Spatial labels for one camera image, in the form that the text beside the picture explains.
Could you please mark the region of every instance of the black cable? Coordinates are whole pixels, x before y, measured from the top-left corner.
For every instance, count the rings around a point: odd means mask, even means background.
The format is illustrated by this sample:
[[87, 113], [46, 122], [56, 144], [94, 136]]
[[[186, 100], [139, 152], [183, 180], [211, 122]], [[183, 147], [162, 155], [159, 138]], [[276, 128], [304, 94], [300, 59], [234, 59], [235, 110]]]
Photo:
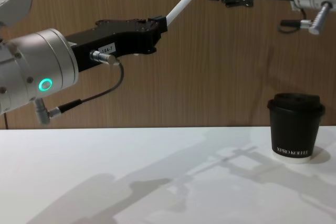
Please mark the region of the black cable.
[[6, 129], [6, 130], [9, 130], [9, 127], [8, 127], [8, 119], [7, 119], [7, 113], [4, 114], [4, 118], [5, 118], [5, 129]]
[[[307, 19], [307, 13], [304, 9], [300, 9], [301, 11], [301, 14], [302, 14], [302, 18], [303, 19]], [[301, 30], [301, 20], [283, 20], [281, 23], [285, 23], [285, 22], [289, 22], [289, 23], [294, 23], [296, 22], [296, 28], [293, 29], [293, 30], [289, 30], [289, 31], [286, 31], [286, 30], [283, 30], [281, 25], [278, 26], [278, 32], [282, 33], [282, 34], [294, 34], [296, 33], [297, 31]]]
[[86, 99], [82, 100], [82, 103], [92, 101], [92, 100], [94, 100], [94, 99], [96, 99], [96, 98], [102, 97], [102, 96], [104, 96], [104, 95], [106, 95], [106, 94], [108, 94], [108, 93], [111, 93], [111, 92], [113, 92], [114, 90], [116, 90], [116, 89], [121, 85], [121, 83], [122, 83], [123, 80], [124, 80], [124, 67], [123, 67], [123, 65], [121, 64], [121, 62], [119, 62], [119, 68], [120, 68], [120, 78], [119, 78], [118, 83], [117, 83], [113, 88], [108, 89], [108, 90], [106, 90], [106, 91], [104, 91], [104, 92], [101, 92], [101, 93], [99, 93], [99, 94], [96, 94], [96, 95], [94, 95], [94, 96], [92, 96], [92, 97], [86, 98]]
[[99, 94], [96, 94], [96, 95], [94, 95], [92, 97], [89, 97], [89, 98], [86, 98], [86, 99], [83, 99], [83, 100], [82, 99], [78, 99], [78, 100], [74, 100], [72, 102], [69, 102], [67, 104], [61, 105], [61, 106], [58, 107], [59, 111], [63, 114], [66, 111], [69, 111], [69, 110], [71, 110], [71, 109], [73, 109], [73, 108], [75, 108], [75, 107], [77, 107], [77, 106], [79, 106], [79, 105], [81, 105], [81, 104], [83, 104], [85, 102], [89, 102], [89, 101], [92, 101], [92, 100], [94, 100], [96, 98], [102, 97], [103, 95], [109, 94], [109, 93], [113, 92], [114, 90], [116, 90], [118, 87], [120, 87], [121, 83], [124, 80], [124, 67], [121, 64], [121, 62], [119, 62], [118, 66], [120, 68], [120, 78], [119, 78], [118, 83], [113, 88], [108, 89], [108, 90], [106, 90], [104, 92], [101, 92]]

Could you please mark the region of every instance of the silver connector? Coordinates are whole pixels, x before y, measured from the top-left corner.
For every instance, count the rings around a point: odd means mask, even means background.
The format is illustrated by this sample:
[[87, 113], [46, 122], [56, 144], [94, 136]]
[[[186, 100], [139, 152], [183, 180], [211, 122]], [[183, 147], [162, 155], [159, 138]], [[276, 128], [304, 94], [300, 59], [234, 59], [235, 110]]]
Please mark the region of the silver connector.
[[90, 53], [90, 59], [96, 62], [109, 64], [109, 65], [118, 65], [119, 62], [113, 55], [103, 54], [99, 51], [92, 51]]
[[60, 111], [59, 107], [56, 107], [48, 112], [49, 118], [57, 118], [62, 115], [62, 112]]
[[309, 29], [311, 27], [311, 25], [313, 24], [312, 20], [308, 20], [308, 19], [303, 19], [301, 20], [301, 29]]
[[37, 98], [34, 100], [34, 105], [36, 109], [36, 116], [40, 124], [47, 125], [50, 123], [50, 118], [48, 114], [48, 110], [44, 105], [42, 98]]
[[327, 20], [327, 16], [330, 12], [332, 8], [332, 5], [330, 3], [324, 3], [322, 5], [322, 9], [321, 11], [319, 11], [319, 13], [317, 14], [313, 24], [311, 25], [311, 27], [309, 28], [309, 32], [313, 35], [320, 35], [324, 25], [326, 23]]

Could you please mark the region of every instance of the white cup base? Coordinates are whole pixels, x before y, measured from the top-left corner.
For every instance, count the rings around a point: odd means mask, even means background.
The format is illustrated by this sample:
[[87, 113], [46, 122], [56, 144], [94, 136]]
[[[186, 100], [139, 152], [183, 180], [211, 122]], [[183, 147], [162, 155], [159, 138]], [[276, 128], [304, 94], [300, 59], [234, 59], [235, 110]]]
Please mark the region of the white cup base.
[[308, 163], [311, 160], [311, 156], [310, 157], [304, 157], [304, 158], [294, 158], [294, 157], [285, 157], [285, 156], [281, 156], [278, 153], [273, 152], [273, 156], [284, 162], [284, 163], [289, 163], [289, 164], [304, 164], [304, 163]]

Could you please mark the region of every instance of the green led ring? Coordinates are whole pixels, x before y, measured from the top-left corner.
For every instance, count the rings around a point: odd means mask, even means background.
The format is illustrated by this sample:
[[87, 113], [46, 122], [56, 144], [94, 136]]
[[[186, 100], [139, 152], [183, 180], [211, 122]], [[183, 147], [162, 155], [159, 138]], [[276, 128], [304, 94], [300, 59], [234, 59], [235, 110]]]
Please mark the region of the green led ring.
[[[49, 82], [50, 86], [48, 88], [43, 88], [43, 85], [46, 83], [46, 82]], [[49, 89], [51, 89], [52, 87], [52, 80], [49, 79], [49, 78], [46, 78], [46, 79], [43, 79], [42, 81], [40, 81], [40, 84], [38, 85], [38, 88], [41, 92], [46, 92], [48, 91]]]

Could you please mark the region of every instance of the black coffee cup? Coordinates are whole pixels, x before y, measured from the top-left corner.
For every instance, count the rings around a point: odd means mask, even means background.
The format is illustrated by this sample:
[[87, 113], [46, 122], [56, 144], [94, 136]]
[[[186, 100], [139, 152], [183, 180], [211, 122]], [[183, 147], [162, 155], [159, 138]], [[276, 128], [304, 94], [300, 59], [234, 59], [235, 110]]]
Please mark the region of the black coffee cup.
[[268, 102], [272, 149], [290, 163], [310, 160], [325, 107], [317, 95], [277, 94]]

